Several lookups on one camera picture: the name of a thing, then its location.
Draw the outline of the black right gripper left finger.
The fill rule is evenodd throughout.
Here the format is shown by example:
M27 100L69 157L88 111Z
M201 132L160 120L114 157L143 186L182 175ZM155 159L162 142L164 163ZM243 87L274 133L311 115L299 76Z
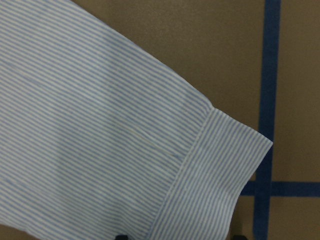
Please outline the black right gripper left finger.
M115 240L128 240L128 236L127 236L127 235L124 235L124 234L117 235L117 236L115 237Z

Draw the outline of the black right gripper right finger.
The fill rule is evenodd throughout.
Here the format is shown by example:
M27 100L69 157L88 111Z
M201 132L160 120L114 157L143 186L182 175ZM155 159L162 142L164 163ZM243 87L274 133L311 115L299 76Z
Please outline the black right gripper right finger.
M234 235L232 240L247 240L247 237L245 235Z

